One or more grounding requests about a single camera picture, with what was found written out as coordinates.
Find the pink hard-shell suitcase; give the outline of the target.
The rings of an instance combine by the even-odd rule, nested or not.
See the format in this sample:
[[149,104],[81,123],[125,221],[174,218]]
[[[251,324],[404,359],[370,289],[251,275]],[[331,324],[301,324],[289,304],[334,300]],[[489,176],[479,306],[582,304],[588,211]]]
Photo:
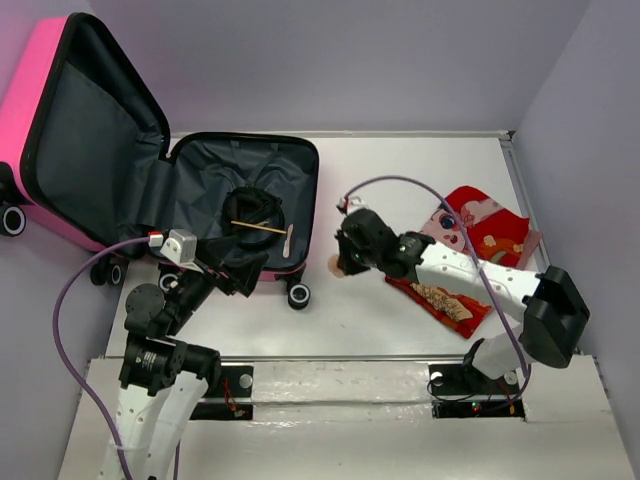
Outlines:
[[291,136],[197,132],[177,142],[168,120],[107,26],[87,13],[39,21],[1,103],[1,232],[34,220],[79,246],[119,244],[184,229],[199,240],[221,229],[226,195],[254,186],[282,200],[285,235],[268,249],[237,245],[229,259],[266,252],[264,281],[282,281],[289,305],[306,307],[320,156]]

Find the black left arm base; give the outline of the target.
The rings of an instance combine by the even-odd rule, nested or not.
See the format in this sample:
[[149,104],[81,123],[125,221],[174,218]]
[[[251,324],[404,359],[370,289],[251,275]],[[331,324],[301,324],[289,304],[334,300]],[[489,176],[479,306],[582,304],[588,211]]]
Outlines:
[[210,387],[191,414],[191,421],[250,421],[254,366],[223,363],[218,385]]

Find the peach round powder puff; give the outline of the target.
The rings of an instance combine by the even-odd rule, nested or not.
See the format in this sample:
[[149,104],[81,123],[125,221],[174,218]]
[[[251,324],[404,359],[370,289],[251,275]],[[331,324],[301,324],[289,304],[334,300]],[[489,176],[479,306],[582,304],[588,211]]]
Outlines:
[[339,265],[339,256],[333,255],[328,260],[328,269],[329,271],[337,278],[343,278],[346,276],[344,271]]

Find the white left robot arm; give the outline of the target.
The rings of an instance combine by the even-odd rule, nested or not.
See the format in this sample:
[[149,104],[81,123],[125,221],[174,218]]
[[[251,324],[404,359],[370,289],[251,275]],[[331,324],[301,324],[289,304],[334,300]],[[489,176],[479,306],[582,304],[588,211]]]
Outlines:
[[219,388],[222,370],[218,351],[175,336],[214,290],[250,296],[269,259],[266,253],[229,259],[234,237],[199,241],[171,230],[143,241],[182,273],[167,291],[142,284],[127,297],[118,407],[101,479],[157,479],[166,472],[195,405]]

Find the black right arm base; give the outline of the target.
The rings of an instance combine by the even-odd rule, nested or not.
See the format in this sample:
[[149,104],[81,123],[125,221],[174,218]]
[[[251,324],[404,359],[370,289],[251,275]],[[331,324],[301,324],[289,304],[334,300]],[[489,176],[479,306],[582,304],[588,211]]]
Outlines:
[[466,372],[459,364],[429,367],[427,391],[435,419],[524,419],[518,375],[508,372],[496,380]]

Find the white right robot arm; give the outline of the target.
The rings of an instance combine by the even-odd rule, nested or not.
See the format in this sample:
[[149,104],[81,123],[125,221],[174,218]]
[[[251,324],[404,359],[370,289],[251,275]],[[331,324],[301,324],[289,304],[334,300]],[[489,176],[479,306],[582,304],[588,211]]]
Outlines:
[[337,264],[347,276],[376,269],[392,279],[433,285],[490,304],[518,322],[503,334],[477,341],[460,368],[462,384],[482,392],[518,367],[571,363],[590,312],[570,275],[550,266],[518,270],[476,260],[417,232],[396,234],[374,211],[347,215],[335,238]]

